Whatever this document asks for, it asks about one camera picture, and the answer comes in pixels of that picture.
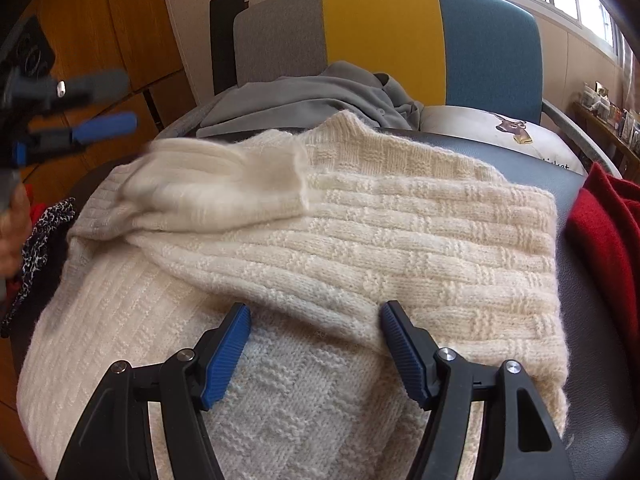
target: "deer print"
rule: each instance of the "deer print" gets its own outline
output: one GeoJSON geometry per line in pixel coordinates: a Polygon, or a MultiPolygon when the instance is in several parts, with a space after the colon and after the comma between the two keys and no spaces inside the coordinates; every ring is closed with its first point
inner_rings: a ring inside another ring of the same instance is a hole
{"type": "Polygon", "coordinates": [[[527,133],[527,123],[525,121],[510,121],[498,114],[492,115],[500,119],[500,124],[495,127],[496,130],[513,134],[513,140],[518,144],[529,144],[533,142],[533,139],[529,136],[529,133],[527,133]]]}

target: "textured knit pattern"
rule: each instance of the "textured knit pattern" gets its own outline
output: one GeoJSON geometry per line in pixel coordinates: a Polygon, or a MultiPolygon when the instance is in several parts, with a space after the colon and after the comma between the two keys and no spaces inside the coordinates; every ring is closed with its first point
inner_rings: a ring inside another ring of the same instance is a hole
{"type": "Polygon", "coordinates": [[[307,206],[305,147],[276,130],[239,144],[158,140],[136,167],[105,232],[221,232],[307,206]]]}
{"type": "MultiPolygon", "coordinates": [[[[111,362],[162,362],[217,326],[233,300],[251,306],[254,327],[225,399],[204,414],[228,480],[405,477],[426,414],[385,351],[378,309],[389,299],[469,360],[521,361],[563,430],[553,197],[348,113],[296,139],[308,211],[295,218],[215,234],[124,232],[119,200],[137,167],[116,168],[96,190],[18,385],[50,478],[111,362]]],[[[159,477],[171,478],[155,405],[150,420],[159,477]]],[[[463,479],[480,422],[475,409],[463,479]]]]}

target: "blue stripe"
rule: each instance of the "blue stripe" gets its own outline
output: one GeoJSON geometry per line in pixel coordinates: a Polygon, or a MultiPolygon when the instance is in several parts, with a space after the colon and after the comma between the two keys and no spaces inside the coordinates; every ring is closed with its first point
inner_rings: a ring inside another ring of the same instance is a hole
{"type": "Polygon", "coordinates": [[[27,165],[27,146],[22,142],[14,144],[14,163],[18,168],[23,168],[27,165]]]}
{"type": "Polygon", "coordinates": [[[132,134],[138,127],[138,117],[133,112],[104,115],[75,126],[72,137],[80,144],[132,134]]]}
{"type": "Polygon", "coordinates": [[[505,0],[440,0],[447,105],[540,124],[542,49],[536,20],[505,0]]]}

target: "finger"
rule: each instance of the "finger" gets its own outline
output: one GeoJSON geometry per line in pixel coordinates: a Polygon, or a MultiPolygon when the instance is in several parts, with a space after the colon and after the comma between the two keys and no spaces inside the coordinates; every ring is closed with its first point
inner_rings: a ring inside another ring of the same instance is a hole
{"type": "Polygon", "coordinates": [[[20,183],[15,187],[11,195],[9,207],[15,210],[29,208],[29,197],[27,196],[27,190],[24,188],[24,184],[20,183]]]}
{"type": "Polygon", "coordinates": [[[0,276],[4,278],[14,277],[22,266],[22,257],[6,256],[0,259],[0,276]]]}
{"type": "Polygon", "coordinates": [[[19,184],[12,195],[9,211],[0,217],[0,235],[9,237],[12,234],[22,236],[27,224],[31,224],[29,216],[30,206],[24,186],[19,184]]]}
{"type": "Polygon", "coordinates": [[[5,254],[21,253],[22,246],[28,237],[29,234],[24,229],[22,233],[0,238],[0,254],[4,256],[5,254]]]}

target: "cushion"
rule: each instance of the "cushion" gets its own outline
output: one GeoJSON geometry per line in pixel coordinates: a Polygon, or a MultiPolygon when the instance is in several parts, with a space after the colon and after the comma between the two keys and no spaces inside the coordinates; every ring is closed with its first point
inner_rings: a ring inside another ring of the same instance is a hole
{"type": "Polygon", "coordinates": [[[420,130],[501,146],[587,174],[580,159],[558,135],[527,121],[473,108],[427,106],[420,117],[420,130]]]}

